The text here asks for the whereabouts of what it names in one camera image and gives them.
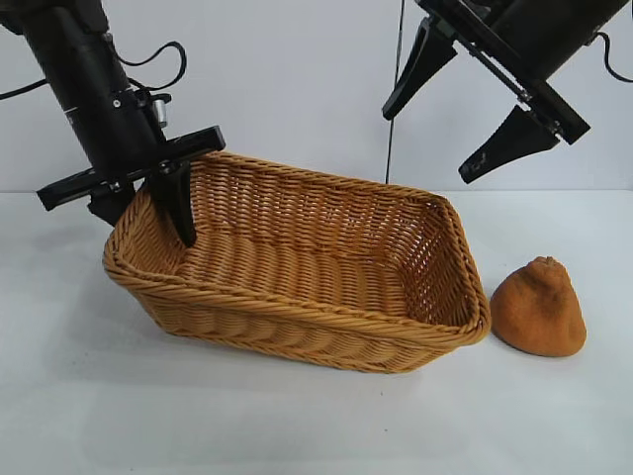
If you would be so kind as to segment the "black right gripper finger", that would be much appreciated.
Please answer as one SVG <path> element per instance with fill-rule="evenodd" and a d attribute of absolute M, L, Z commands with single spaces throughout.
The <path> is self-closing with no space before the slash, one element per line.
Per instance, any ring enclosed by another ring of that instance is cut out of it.
<path fill-rule="evenodd" d="M 421 22 L 405 67 L 382 108 L 386 120 L 394 119 L 419 89 L 456 55 L 455 34 L 443 22 Z"/>
<path fill-rule="evenodd" d="M 549 150 L 559 143 L 532 111 L 514 106 L 496 131 L 458 168 L 469 184 L 506 164 Z"/>

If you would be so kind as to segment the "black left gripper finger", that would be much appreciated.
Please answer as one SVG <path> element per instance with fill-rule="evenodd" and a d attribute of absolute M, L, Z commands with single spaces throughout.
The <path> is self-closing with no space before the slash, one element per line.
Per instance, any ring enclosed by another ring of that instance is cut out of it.
<path fill-rule="evenodd" d="M 191 205 L 191 163 L 163 163 L 148 177 L 148 186 L 152 200 L 167 213 L 182 243 L 193 246 L 197 235 Z"/>
<path fill-rule="evenodd" d="M 88 210 L 95 217 L 114 227 L 135 197 L 132 184 L 113 190 L 109 184 L 90 192 Z"/>

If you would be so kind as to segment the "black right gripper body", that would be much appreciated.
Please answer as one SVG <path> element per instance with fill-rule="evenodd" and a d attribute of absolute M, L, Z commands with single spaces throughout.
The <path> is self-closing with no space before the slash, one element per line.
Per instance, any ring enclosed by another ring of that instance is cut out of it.
<path fill-rule="evenodd" d="M 464 40 L 493 58 L 520 85 L 519 96 L 565 142 L 588 123 L 547 83 L 599 28 L 599 1 L 503 1 L 482 18 L 473 1 L 420 1 Z"/>

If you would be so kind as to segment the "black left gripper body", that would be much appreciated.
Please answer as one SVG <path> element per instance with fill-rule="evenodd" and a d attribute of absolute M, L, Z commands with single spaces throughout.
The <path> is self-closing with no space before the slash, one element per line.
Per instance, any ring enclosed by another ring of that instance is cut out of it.
<path fill-rule="evenodd" d="M 93 110 L 68 110 L 66 118 L 91 167 L 39 190 L 44 207 L 51 211 L 106 184 L 117 190 L 157 171 L 163 163 L 183 162 L 226 147 L 218 126 L 168 139 L 163 128 L 171 100 L 168 93 L 129 89 L 97 101 Z"/>

